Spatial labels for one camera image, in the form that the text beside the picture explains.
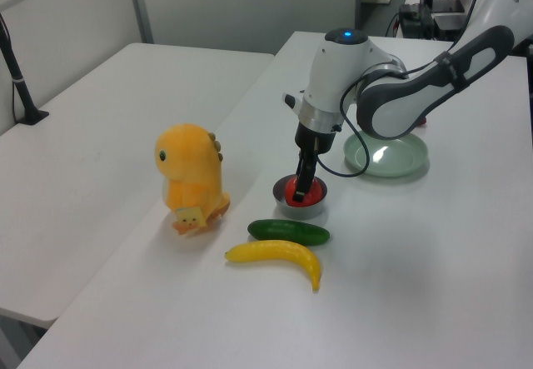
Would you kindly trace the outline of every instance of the toy cucumber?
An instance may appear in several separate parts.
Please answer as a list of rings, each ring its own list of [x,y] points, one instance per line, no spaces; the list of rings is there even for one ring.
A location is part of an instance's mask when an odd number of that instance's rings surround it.
[[[286,240],[303,246],[318,246],[330,239],[323,227],[284,219],[261,219],[248,225],[248,232],[257,240]]]

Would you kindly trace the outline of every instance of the yellow plush toy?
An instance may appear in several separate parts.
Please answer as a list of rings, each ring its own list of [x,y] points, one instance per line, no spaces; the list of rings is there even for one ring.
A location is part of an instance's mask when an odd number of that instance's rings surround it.
[[[176,213],[173,226],[180,234],[209,225],[229,208],[220,149],[213,133],[190,123],[171,127],[157,139],[157,168],[166,178],[163,201]]]

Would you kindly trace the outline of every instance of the small bowl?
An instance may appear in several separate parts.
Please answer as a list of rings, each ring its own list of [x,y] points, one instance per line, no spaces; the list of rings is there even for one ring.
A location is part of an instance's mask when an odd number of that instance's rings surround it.
[[[293,176],[294,175],[282,177],[276,182],[274,188],[272,188],[274,199],[276,199],[277,209],[279,209],[284,216],[297,221],[304,221],[306,219],[317,217],[324,210],[324,201],[326,200],[327,194],[326,184],[319,177],[315,177],[322,187],[322,199],[309,207],[291,207],[285,200],[285,185]]]

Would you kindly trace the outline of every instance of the red object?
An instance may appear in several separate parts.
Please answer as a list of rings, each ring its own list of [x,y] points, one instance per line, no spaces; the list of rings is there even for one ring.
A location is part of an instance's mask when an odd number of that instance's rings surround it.
[[[294,201],[292,197],[294,196],[294,191],[296,190],[296,179],[296,176],[291,177],[291,179],[285,185],[285,201],[291,207],[309,207],[310,205],[316,204],[324,197],[322,186],[316,179],[313,179],[313,182],[311,183],[311,189],[303,197],[303,202]]]

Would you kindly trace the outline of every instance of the gray wall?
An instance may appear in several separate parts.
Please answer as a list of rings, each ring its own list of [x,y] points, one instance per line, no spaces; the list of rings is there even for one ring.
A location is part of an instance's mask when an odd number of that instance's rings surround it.
[[[141,41],[132,0],[23,0],[2,9],[2,15],[38,107],[127,44]],[[0,134],[13,126],[11,90],[11,75],[0,58]],[[17,94],[16,100],[20,117]]]
[[[356,0],[141,0],[161,44],[276,53],[295,31],[353,27]]]

